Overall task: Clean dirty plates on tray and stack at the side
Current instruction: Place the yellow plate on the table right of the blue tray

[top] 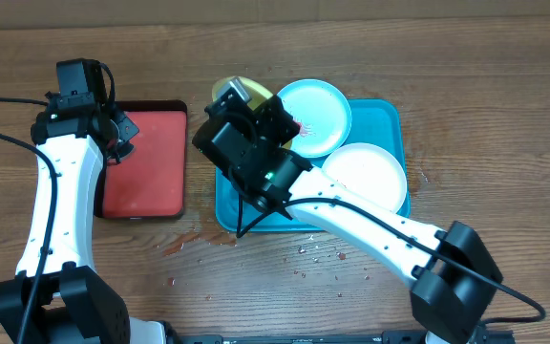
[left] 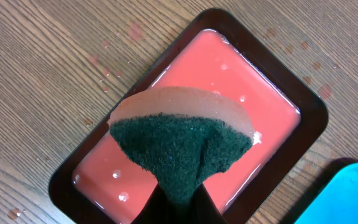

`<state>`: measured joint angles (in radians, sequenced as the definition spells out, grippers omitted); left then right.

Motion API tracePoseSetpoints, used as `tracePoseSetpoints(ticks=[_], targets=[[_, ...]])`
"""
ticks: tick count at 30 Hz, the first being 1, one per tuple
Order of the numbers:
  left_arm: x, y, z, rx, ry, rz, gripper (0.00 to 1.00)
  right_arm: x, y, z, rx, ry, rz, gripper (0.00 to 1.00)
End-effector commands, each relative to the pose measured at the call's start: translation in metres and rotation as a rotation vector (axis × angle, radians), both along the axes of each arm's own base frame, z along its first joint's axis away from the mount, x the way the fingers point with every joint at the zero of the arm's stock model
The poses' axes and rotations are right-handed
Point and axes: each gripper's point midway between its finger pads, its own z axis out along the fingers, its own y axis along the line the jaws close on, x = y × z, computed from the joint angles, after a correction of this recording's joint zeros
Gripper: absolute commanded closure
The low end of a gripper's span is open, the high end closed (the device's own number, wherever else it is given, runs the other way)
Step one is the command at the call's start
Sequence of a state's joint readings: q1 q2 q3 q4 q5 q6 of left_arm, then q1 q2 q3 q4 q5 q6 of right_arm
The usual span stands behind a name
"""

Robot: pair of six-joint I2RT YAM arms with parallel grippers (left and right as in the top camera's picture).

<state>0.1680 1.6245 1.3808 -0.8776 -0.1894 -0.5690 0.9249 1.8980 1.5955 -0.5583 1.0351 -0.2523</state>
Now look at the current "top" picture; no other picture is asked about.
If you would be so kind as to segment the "light blue rimmed plate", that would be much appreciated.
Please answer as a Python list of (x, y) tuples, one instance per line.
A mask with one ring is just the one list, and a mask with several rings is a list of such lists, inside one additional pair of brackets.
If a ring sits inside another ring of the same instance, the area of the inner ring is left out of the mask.
[(300, 127), (290, 149), (309, 158), (322, 158), (348, 138), (352, 115), (348, 100), (335, 86), (319, 79), (301, 79), (286, 85), (277, 96)]

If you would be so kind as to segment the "white plate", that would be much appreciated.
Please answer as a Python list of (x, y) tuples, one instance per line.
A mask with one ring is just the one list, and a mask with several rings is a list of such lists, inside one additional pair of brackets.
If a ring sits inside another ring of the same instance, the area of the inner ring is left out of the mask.
[(408, 183), (398, 160), (370, 143), (346, 144), (331, 153), (322, 170), (351, 192), (397, 213), (405, 202)]

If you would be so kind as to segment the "green rimmed plate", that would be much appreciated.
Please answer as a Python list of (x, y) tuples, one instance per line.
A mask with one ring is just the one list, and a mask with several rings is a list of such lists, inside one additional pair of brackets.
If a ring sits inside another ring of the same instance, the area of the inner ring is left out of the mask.
[[(223, 83), (234, 76), (226, 77), (217, 81), (212, 88), (212, 102), (217, 99), (217, 91), (223, 85)], [(268, 91), (265, 86), (261, 85), (257, 81), (253, 81), (249, 78), (238, 76), (242, 81), (244, 88), (251, 95), (252, 99), (247, 103), (249, 107), (254, 110), (264, 100), (275, 96), (271, 91)], [(239, 152), (248, 151), (252, 148), (259, 147), (261, 144), (270, 144), (275, 147), (274, 143), (260, 138), (256, 141), (250, 140), (241, 132), (241, 125), (234, 124), (231, 119), (212, 118), (207, 122), (209, 133), (213, 135), (212, 141), (215, 144), (221, 145), (222, 150), (237, 150)]]

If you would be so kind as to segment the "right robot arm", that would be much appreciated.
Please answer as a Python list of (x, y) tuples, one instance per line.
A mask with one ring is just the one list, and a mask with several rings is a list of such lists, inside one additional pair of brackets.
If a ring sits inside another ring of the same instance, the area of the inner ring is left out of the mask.
[(227, 91), (205, 112), (193, 144), (265, 216), (279, 213), (319, 227), (371, 255), (409, 288), (412, 315), (448, 343), (466, 343), (502, 275), (478, 234), (461, 222), (449, 229), (392, 213), (348, 190), (283, 144), (299, 132), (273, 96), (256, 109)]

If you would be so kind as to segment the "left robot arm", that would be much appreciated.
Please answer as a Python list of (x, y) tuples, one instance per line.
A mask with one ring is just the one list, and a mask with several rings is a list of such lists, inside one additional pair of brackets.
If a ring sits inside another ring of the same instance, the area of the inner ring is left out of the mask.
[(56, 74), (31, 127), (32, 226), (14, 278), (0, 282), (0, 324), (15, 343), (128, 343), (126, 305), (95, 272), (92, 229), (99, 177), (138, 129), (117, 109), (105, 64), (61, 61)]

